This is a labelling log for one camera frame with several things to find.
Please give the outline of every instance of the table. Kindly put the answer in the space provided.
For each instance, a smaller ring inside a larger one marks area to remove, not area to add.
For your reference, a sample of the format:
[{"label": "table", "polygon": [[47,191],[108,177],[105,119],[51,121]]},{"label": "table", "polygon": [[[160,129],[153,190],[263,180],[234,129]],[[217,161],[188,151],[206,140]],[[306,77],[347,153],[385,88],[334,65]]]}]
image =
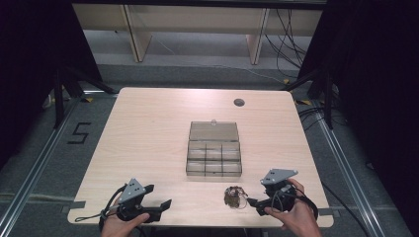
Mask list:
[{"label": "table", "polygon": [[[242,99],[244,106],[234,105]],[[191,121],[235,121],[240,141],[241,177],[186,174]],[[155,226],[278,227],[247,205],[233,209],[223,192],[240,186],[251,197],[268,198],[260,180],[269,169],[296,169],[294,176],[319,208],[328,208],[293,98],[289,92],[213,89],[123,88],[116,100],[75,198],[68,220],[99,213],[112,194],[131,178],[154,185],[144,206],[171,199]],[[97,224],[98,219],[78,223]],[[320,227],[333,224],[319,216]]]}]

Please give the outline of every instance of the person's right hand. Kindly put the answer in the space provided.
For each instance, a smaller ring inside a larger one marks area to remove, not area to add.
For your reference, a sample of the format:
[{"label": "person's right hand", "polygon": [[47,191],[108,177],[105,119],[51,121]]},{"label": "person's right hand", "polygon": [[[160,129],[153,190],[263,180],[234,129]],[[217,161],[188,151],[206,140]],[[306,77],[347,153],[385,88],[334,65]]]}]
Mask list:
[{"label": "person's right hand", "polygon": [[[288,181],[297,188],[296,195],[302,196],[301,192],[304,192],[304,186],[294,179],[288,179]],[[295,199],[293,209],[290,212],[280,212],[269,206],[265,207],[264,210],[284,223],[281,227],[283,230],[289,229],[298,237],[321,236],[312,209],[300,199]]]}]

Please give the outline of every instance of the light wood tabletop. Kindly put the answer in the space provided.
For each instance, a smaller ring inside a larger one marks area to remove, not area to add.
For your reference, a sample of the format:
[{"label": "light wood tabletop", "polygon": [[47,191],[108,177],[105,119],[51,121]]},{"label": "light wood tabletop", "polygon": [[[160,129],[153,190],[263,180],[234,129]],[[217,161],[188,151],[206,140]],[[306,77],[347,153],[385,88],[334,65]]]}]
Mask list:
[{"label": "light wood tabletop", "polygon": [[[244,106],[234,105],[241,99]],[[187,176],[192,121],[233,121],[237,124],[242,175]],[[250,198],[267,199],[260,180],[272,168],[298,170],[293,176],[318,208],[328,208],[294,102],[289,92],[213,89],[123,88],[109,116],[68,220],[99,213],[112,194],[131,178],[154,185],[143,206],[172,200],[158,226],[279,227],[249,204],[230,208],[224,191],[242,187]],[[97,224],[88,219],[78,224]],[[319,216],[320,227],[333,224]]]}]

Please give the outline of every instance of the floor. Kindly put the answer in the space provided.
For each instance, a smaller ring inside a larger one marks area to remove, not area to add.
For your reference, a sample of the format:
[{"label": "floor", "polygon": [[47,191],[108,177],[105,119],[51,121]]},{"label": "floor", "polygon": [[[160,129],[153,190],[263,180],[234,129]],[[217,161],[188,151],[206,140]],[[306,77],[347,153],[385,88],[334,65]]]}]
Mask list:
[{"label": "floor", "polygon": [[[277,58],[267,39],[264,39],[259,63],[251,65],[245,36],[155,33],[143,62],[136,63],[125,32],[86,31],[85,34],[104,81],[115,88],[200,86],[208,85],[202,84],[201,79],[213,79],[218,83],[211,84],[215,88],[237,87],[239,82],[244,89],[278,90],[287,83],[286,79],[294,80],[298,71],[285,59]],[[278,36],[269,36],[269,39],[275,45],[281,43]],[[307,49],[310,38],[294,38],[294,41]],[[298,65],[294,50],[283,48],[283,52]],[[184,84],[174,84],[178,78],[187,79]],[[97,226],[69,224],[66,213],[116,96],[97,92],[88,84],[82,83],[82,86],[86,97],[93,102],[68,100],[65,102],[65,125],[52,129],[53,101],[46,101],[44,112],[28,133],[20,152],[0,172],[2,236],[99,236]],[[297,109],[302,113],[321,104],[321,100],[307,101],[308,87],[309,83],[293,91]],[[80,122],[86,121],[90,124],[80,126]],[[330,189],[339,198],[326,192],[335,224],[322,229],[323,235],[411,236],[374,170],[366,166],[368,158],[339,111],[333,112],[333,122],[334,129],[329,130],[322,114],[301,116],[320,179],[325,183],[325,189]],[[89,134],[86,142],[77,148],[69,142],[79,139],[73,134],[76,126],[87,129]],[[213,236],[235,236],[226,230],[214,232]],[[200,232],[164,229],[159,233],[156,236],[194,236]],[[264,229],[258,234],[293,236],[280,229]]]}]

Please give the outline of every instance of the hand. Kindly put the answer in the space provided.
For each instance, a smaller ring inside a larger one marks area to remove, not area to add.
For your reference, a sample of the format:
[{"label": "hand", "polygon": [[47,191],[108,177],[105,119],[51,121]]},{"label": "hand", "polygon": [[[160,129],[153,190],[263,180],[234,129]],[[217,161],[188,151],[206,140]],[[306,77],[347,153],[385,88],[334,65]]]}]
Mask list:
[{"label": "hand", "polygon": [[123,221],[116,216],[115,210],[111,210],[108,215],[102,229],[102,237],[130,237],[132,229],[144,223],[150,217],[150,214],[143,213],[130,221]]},{"label": "hand", "polygon": [[[294,179],[288,179],[288,181],[297,188],[296,194],[302,196],[301,192],[304,192],[304,186]],[[283,230],[289,229],[298,237],[321,237],[312,209],[300,199],[295,199],[290,212],[280,212],[271,207],[265,207],[264,210],[284,223],[281,227]]]}]

